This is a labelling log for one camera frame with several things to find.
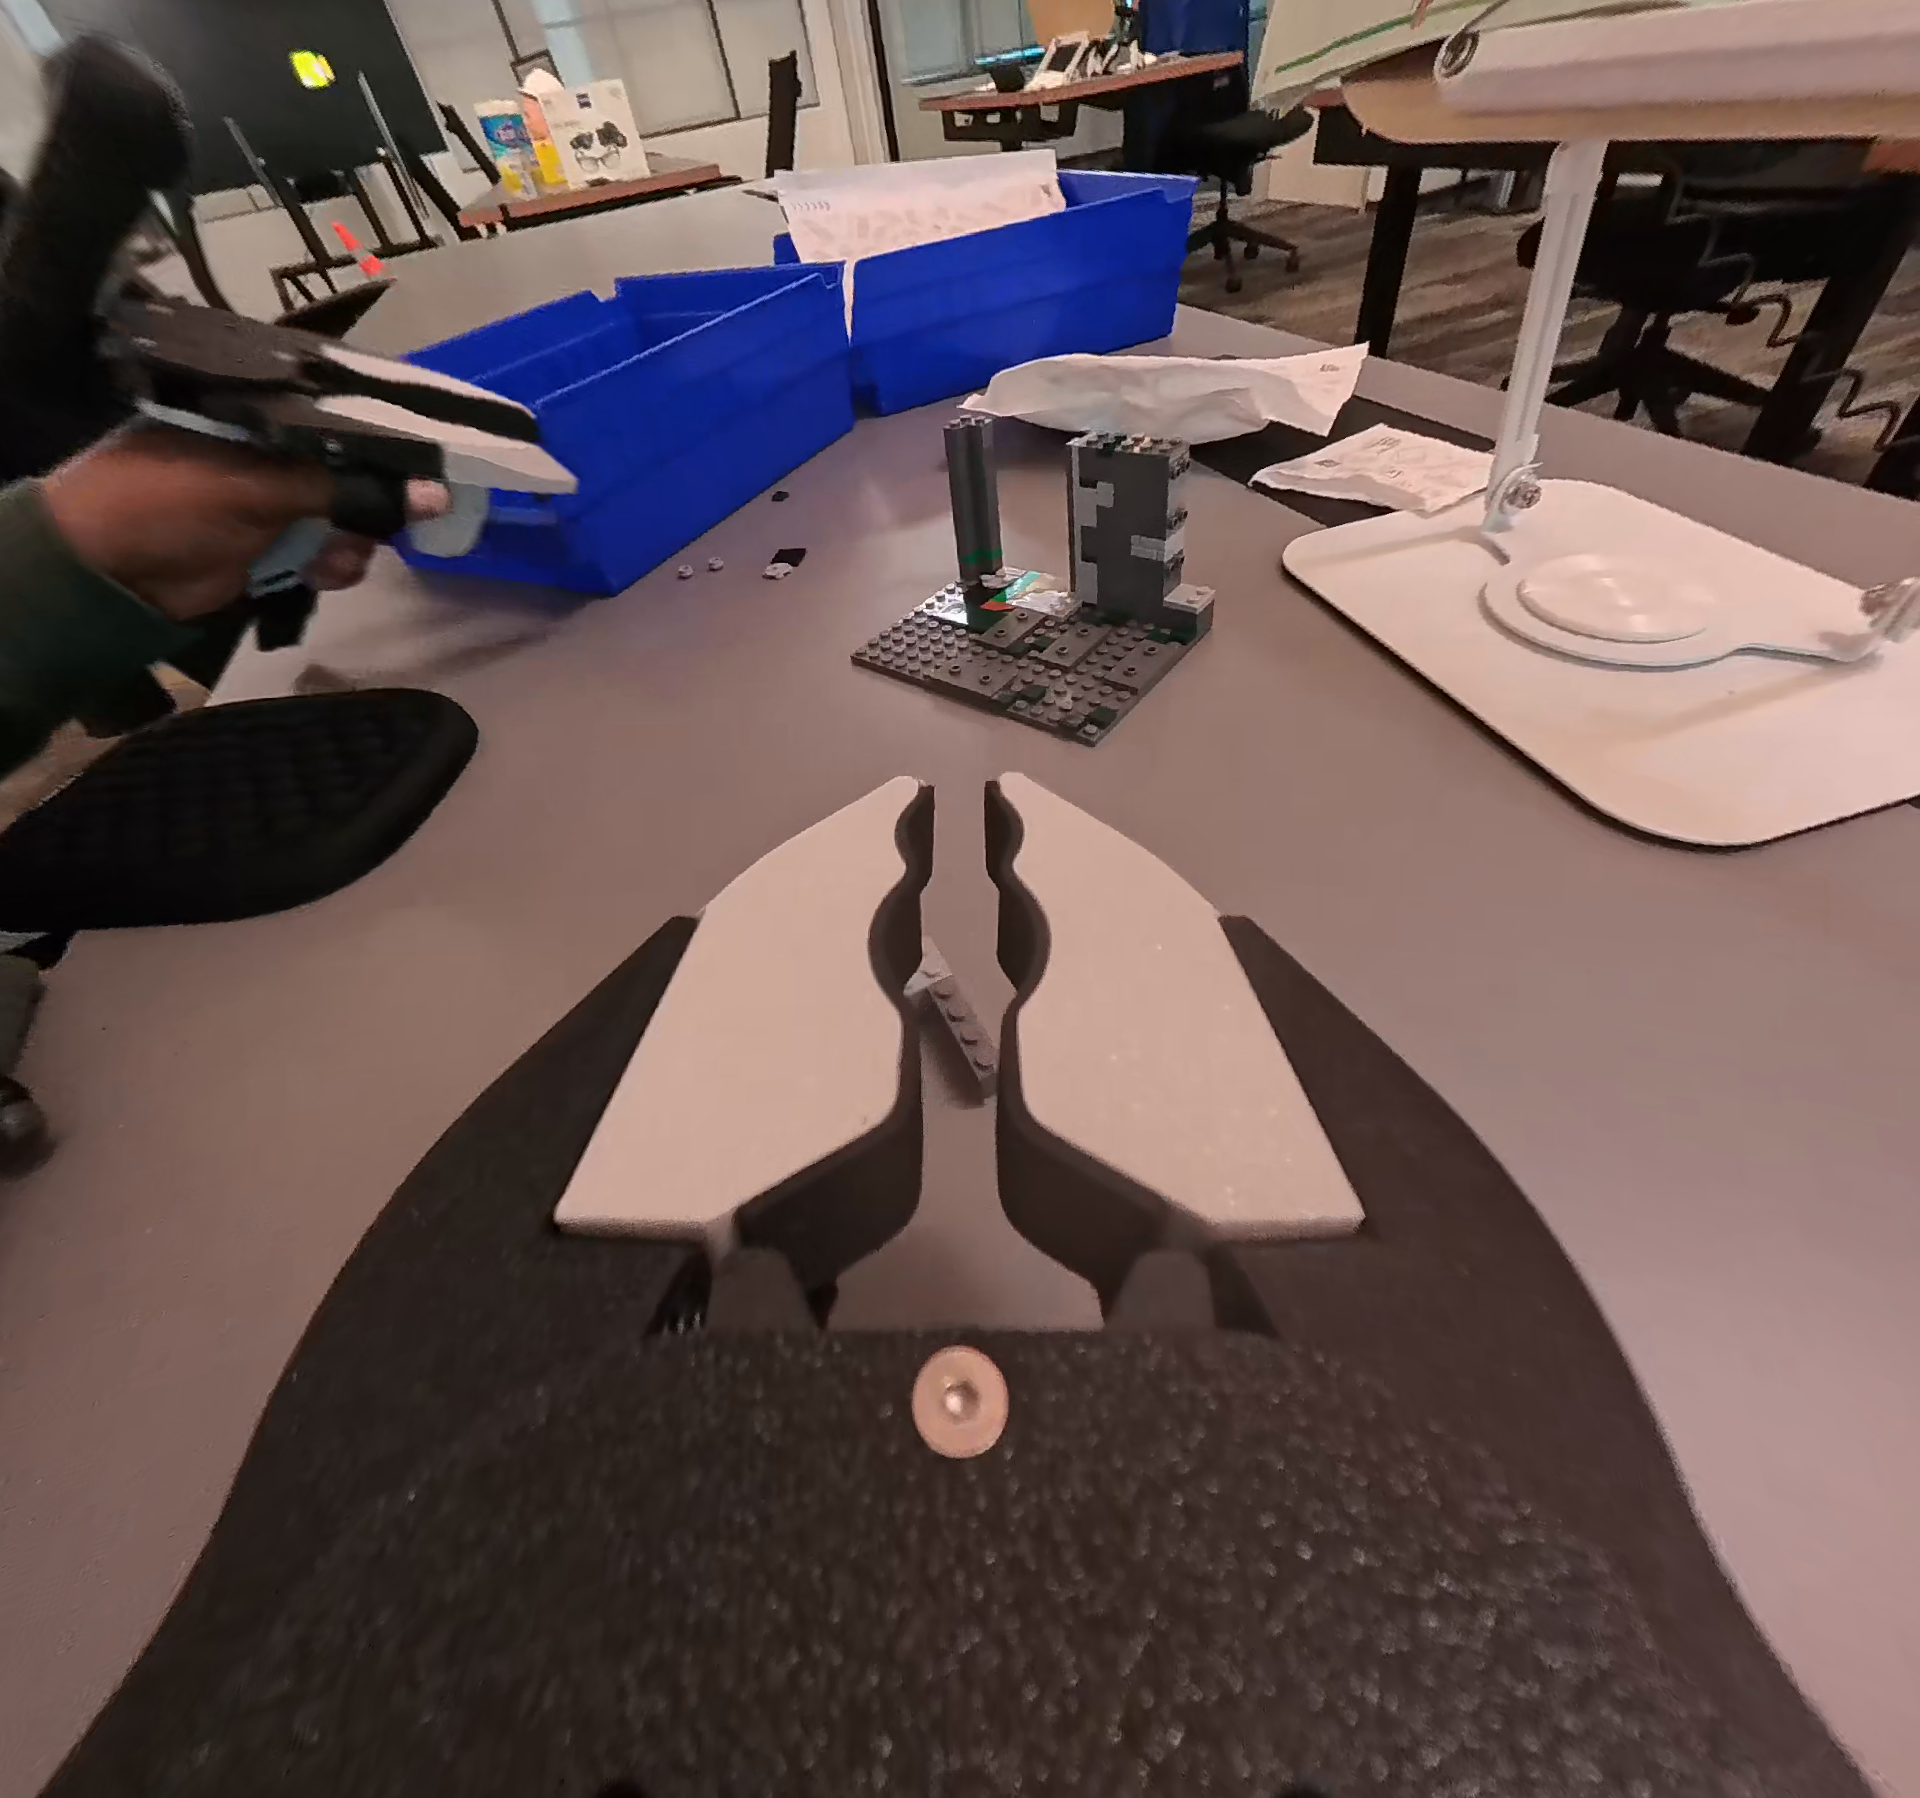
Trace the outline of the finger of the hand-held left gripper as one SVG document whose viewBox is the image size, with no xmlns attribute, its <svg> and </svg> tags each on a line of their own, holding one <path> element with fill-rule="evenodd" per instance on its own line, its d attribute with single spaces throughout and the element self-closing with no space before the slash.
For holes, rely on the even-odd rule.
<svg viewBox="0 0 1920 1798">
<path fill-rule="evenodd" d="M 530 496 L 568 496 L 577 488 L 576 475 L 540 444 L 468 428 L 361 432 L 360 466 L 404 481 L 437 481 Z"/>
<path fill-rule="evenodd" d="M 530 407 L 466 379 L 367 351 L 321 351 L 321 395 L 364 398 L 434 424 L 543 444 L 540 423 Z"/>
</svg>

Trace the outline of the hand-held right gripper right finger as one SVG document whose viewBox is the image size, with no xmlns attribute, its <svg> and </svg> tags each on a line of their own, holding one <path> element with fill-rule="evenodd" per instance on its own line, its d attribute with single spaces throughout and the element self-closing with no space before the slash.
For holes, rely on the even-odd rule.
<svg viewBox="0 0 1920 1798">
<path fill-rule="evenodd" d="M 1001 1203 L 1031 1243 L 1029 1159 L 1200 1238 L 1355 1235 L 1358 1188 L 1281 1034 L 1182 873 L 1023 774 L 985 794 L 1001 1022 Z"/>
</svg>

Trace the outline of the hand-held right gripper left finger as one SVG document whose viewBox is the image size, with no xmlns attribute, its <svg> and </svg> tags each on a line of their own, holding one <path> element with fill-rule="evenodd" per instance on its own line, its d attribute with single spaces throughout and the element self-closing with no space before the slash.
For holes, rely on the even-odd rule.
<svg viewBox="0 0 1920 1798">
<path fill-rule="evenodd" d="M 919 1203 L 934 789 L 890 777 L 706 903 L 555 1208 L 568 1235 L 883 1243 Z"/>
</svg>

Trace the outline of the dark grey long brick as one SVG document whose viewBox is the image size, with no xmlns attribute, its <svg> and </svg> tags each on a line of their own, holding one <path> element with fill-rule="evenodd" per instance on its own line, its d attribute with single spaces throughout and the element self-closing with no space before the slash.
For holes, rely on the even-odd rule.
<svg viewBox="0 0 1920 1798">
<path fill-rule="evenodd" d="M 924 935 L 920 962 L 927 952 L 938 952 L 948 961 L 934 938 Z M 924 1035 L 930 1035 L 948 1062 L 953 1078 L 977 1099 L 992 1101 L 998 1092 L 998 1045 L 996 1035 L 985 1022 L 973 997 L 953 973 L 956 989 L 944 1005 L 932 997 L 910 999 L 920 1017 Z"/>
</svg>

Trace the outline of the grey desk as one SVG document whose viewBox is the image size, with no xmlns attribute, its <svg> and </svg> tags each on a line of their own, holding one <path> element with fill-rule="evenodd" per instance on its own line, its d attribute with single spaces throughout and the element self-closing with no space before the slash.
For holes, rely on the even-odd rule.
<svg viewBox="0 0 1920 1798">
<path fill-rule="evenodd" d="M 950 564 L 948 407 L 861 423 L 606 603 L 381 566 L 222 701 L 443 691 L 479 755 L 348 892 L 75 939 L 4 1180 L 4 1795 L 118 1690 L 301 1333 L 437 1140 L 660 920 L 885 777 L 996 1012 L 983 784 L 1041 780 L 1246 914 L 1543 1212 L 1727 1572 L 1917 1795 L 1917 810 L 1759 851 L 1593 818 L 1284 577 L 1306 520 L 1196 471 L 1214 634 L 1095 750 L 852 668 Z M 783 583 L 783 547 L 807 562 Z"/>
</svg>

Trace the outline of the person's left hand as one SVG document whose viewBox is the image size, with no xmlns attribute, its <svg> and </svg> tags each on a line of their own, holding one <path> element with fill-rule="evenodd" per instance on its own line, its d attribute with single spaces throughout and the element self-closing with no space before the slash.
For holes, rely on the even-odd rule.
<svg viewBox="0 0 1920 1798">
<path fill-rule="evenodd" d="M 329 517 L 335 488 L 313 462 L 170 428 L 118 432 L 42 483 L 67 547 L 176 621 L 240 599 L 268 548 Z"/>
</svg>

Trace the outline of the blue divided plastic bin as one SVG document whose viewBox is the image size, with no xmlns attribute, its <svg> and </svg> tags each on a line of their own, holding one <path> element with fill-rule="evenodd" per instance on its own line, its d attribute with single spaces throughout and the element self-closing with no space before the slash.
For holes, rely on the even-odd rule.
<svg viewBox="0 0 1920 1798">
<path fill-rule="evenodd" d="M 418 572 L 611 596 L 852 431 L 835 267 L 624 277 L 408 358 L 540 421 L 573 494 L 493 494 L 472 550 Z"/>
</svg>

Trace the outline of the wipes container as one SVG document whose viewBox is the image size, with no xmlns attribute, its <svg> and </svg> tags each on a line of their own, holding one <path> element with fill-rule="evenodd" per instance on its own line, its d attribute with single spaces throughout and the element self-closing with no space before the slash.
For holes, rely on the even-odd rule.
<svg viewBox="0 0 1920 1798">
<path fill-rule="evenodd" d="M 493 184 L 510 201 L 540 198 L 540 161 L 520 98 L 476 101 L 473 120 L 493 161 Z"/>
</svg>

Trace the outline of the small brown table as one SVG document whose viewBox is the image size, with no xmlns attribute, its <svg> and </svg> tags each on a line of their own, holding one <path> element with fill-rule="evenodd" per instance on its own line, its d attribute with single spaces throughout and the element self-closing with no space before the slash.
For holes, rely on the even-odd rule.
<svg viewBox="0 0 1920 1798">
<path fill-rule="evenodd" d="M 726 172 L 717 162 L 664 154 L 648 164 L 642 176 L 606 178 L 533 198 L 513 198 L 495 185 L 482 198 L 458 206 L 451 224 L 463 240 L 491 237 L 744 185 L 744 178 Z"/>
</svg>

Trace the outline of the black display screen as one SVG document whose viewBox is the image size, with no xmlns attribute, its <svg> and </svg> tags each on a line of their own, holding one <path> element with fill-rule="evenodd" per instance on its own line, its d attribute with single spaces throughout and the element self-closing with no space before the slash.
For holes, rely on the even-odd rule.
<svg viewBox="0 0 1920 1798">
<path fill-rule="evenodd" d="M 62 39 L 110 36 L 162 69 L 193 126 L 193 195 L 265 190 L 311 260 L 307 203 L 355 198 L 385 255 L 437 245 L 418 172 L 444 145 L 386 0 L 34 0 Z"/>
</svg>

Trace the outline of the white printed carton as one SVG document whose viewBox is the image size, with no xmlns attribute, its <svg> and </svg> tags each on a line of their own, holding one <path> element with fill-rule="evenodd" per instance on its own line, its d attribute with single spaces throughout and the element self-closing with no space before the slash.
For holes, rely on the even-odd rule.
<svg viewBox="0 0 1920 1798">
<path fill-rule="evenodd" d="M 650 162 L 624 80 L 563 84 L 546 69 L 522 82 L 522 101 L 536 113 L 563 185 L 587 191 L 650 176 Z"/>
</svg>

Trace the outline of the black office chair seat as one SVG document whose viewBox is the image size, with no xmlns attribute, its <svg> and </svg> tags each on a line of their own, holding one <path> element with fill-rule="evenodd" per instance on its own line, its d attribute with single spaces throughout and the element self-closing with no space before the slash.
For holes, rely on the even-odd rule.
<svg viewBox="0 0 1920 1798">
<path fill-rule="evenodd" d="M 2 927 L 216 925 L 329 898 L 402 851 L 476 750 L 468 708 L 419 688 L 189 712 L 7 825 Z"/>
</svg>

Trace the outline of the white printed paper sheets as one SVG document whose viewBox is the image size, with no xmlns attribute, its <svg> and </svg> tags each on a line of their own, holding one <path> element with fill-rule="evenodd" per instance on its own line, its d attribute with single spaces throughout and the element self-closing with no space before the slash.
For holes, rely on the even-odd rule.
<svg viewBox="0 0 1920 1798">
<path fill-rule="evenodd" d="M 1054 151 L 791 171 L 773 175 L 772 190 L 804 265 L 858 265 L 1068 206 Z"/>
</svg>

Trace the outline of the grey brick model on baseplate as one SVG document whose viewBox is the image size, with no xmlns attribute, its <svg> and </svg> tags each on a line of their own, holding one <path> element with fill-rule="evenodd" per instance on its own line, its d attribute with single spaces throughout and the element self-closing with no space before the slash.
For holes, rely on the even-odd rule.
<svg viewBox="0 0 1920 1798">
<path fill-rule="evenodd" d="M 927 696 L 1101 745 L 1212 632 L 1216 594 L 1186 577 L 1184 440 L 1080 432 L 1066 451 L 1066 570 L 1010 566 L 996 421 L 944 431 L 956 580 L 881 627 L 852 666 Z"/>
</svg>

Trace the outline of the white book stand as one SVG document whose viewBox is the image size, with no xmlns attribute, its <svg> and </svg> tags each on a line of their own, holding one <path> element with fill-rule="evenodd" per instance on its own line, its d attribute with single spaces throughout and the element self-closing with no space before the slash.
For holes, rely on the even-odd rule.
<svg viewBox="0 0 1920 1798">
<path fill-rule="evenodd" d="M 1918 580 L 1857 589 L 1543 477 L 1548 374 L 1613 141 L 1917 136 L 1918 0 L 1740 0 L 1460 31 L 1346 78 L 1413 145 L 1553 144 L 1481 511 L 1297 538 L 1287 575 L 1616 825 L 1746 849 L 1918 794 Z"/>
</svg>

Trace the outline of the flat white printed bag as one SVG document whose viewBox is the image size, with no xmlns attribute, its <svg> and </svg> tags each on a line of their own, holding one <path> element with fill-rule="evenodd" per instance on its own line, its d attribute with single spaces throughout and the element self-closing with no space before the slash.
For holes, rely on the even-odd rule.
<svg viewBox="0 0 1920 1798">
<path fill-rule="evenodd" d="M 1490 451 L 1374 424 L 1304 457 L 1262 467 L 1251 486 L 1437 515 L 1460 504 L 1481 504 L 1490 478 Z"/>
</svg>

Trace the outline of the white paper bag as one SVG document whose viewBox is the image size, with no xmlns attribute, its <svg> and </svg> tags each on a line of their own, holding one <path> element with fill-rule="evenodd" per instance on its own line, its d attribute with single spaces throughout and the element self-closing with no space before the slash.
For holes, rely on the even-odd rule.
<svg viewBox="0 0 1920 1798">
<path fill-rule="evenodd" d="M 998 371 L 963 409 L 1068 434 L 1205 444 L 1284 424 L 1327 436 L 1358 392 L 1366 346 L 1273 360 L 1057 353 Z"/>
</svg>

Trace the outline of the office chair with blue cover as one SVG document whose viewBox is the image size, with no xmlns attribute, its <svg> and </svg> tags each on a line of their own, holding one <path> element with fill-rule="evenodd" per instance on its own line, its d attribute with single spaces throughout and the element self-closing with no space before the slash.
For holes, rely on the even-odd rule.
<svg viewBox="0 0 1920 1798">
<path fill-rule="evenodd" d="M 1251 194 L 1258 164 L 1313 128 L 1307 107 L 1277 113 L 1253 105 L 1253 0 L 1134 0 L 1134 34 L 1144 53 L 1160 61 L 1235 53 L 1238 62 L 1139 91 L 1123 117 L 1123 164 L 1217 190 L 1214 220 L 1191 235 L 1188 249 L 1212 249 L 1226 267 L 1229 293 L 1242 284 L 1238 249 L 1273 249 L 1297 273 L 1300 251 L 1293 241 L 1232 220 L 1229 206 Z"/>
</svg>

